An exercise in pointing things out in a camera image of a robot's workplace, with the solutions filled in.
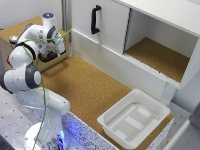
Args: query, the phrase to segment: green cable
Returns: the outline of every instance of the green cable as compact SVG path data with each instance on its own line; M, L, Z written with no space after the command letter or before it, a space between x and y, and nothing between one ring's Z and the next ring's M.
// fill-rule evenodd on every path
M60 40L58 41L58 43L57 43L56 46L55 46L55 49L56 49L57 46L58 46L58 44L59 44L60 41L62 40L62 38L63 38L64 36L66 36L68 33L70 33L72 29L73 29L73 27L71 26L62 36L57 37L57 38L52 38L52 39L28 39L28 40L24 41L24 43L26 43L26 42L28 42L28 41L33 41L33 40L46 40L46 41L47 41L47 40L55 40L55 39L59 39L59 38L60 38ZM37 66L37 64L36 64L36 62L35 62L35 60L34 60L33 57L31 56L31 54L28 52L28 50L24 47L24 45L23 45L23 48L24 48L25 52L27 53L27 55L28 55L28 56L31 58L31 60L33 61L35 67L39 70L39 68L38 68L38 66ZM45 119L45 117L46 117L46 93L45 93L45 86L44 86L44 82L43 82L42 76L41 76L41 82L42 82L43 92L44 92L45 111L44 111L44 116L43 116L43 119L42 119L42 123L41 123L41 125L40 125L40 129L39 129L39 131L38 131L38 133L37 133L37 137L36 137L36 139L35 139L35 143L34 143L34 146L33 146L33 149L32 149L32 150L34 150L34 148L35 148L35 144L36 144L36 142L37 142L37 140L38 140L38 136L39 136L39 134L40 134L40 131L41 131L41 128L42 128L42 124L44 123L44 119Z

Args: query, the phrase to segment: cabinet shelf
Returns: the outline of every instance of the cabinet shelf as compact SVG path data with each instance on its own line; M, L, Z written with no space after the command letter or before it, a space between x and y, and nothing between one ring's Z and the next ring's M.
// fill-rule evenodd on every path
M181 82L190 60L147 37L125 53L178 82Z

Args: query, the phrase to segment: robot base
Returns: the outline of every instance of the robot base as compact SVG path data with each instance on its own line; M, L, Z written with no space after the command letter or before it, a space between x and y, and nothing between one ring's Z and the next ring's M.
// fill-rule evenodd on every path
M40 125L41 125L41 123L37 123L37 124L33 125L26 132L25 137L24 137L24 149L25 150L57 150L57 148L55 148L55 146L51 147L50 149L49 149L48 146L44 147L42 144L40 144L40 142L37 142L35 144L35 148L33 149L33 146L34 146L34 143L35 143L34 138L37 136ZM65 147L64 150L66 150L68 145L69 145L69 142L70 142L69 133L65 132L64 136L65 136L65 138L63 139L63 141L65 143L64 144L64 147Z

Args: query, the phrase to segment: cork board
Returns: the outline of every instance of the cork board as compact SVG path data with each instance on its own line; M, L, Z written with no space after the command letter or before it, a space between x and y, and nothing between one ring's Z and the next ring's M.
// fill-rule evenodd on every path
M144 38L125 53L178 82L181 82L190 60L149 38Z
M46 88L70 101L72 113L123 149L104 133L97 118L131 89L75 55L47 70L42 76ZM172 119L173 115L167 116L136 150L146 149Z
M6 28L6 29L0 31L0 51L1 51L1 56L2 56L5 70L12 69L12 67L10 65L8 65L8 63L7 63L8 57L9 57L10 53L13 51L13 48L15 47L15 45L9 43L10 36L11 35L19 36L24 31L26 25L29 23L42 25L42 18L35 17L35 18L29 19L27 21L24 21L22 23L16 24L14 26L11 26L9 28ZM59 29L59 32L61 35L65 33L61 29ZM64 44L65 44L66 51L69 52L69 36L68 35L65 36L65 38L64 38ZM65 60L67 58L67 56L68 56L68 54L64 53L60 57L55 58L54 60L52 60L48 63L44 63L44 62L40 61L40 59L37 58L36 63L38 65L40 71L45 71L48 68L56 65L57 63Z

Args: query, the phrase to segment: black handle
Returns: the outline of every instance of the black handle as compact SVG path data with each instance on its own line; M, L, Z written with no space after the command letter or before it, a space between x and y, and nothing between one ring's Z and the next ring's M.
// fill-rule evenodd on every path
M96 34L100 31L98 28L96 28L96 12L98 10L101 10L101 7L98 5L96 5L96 8L92 10L92 24L91 24L92 34Z

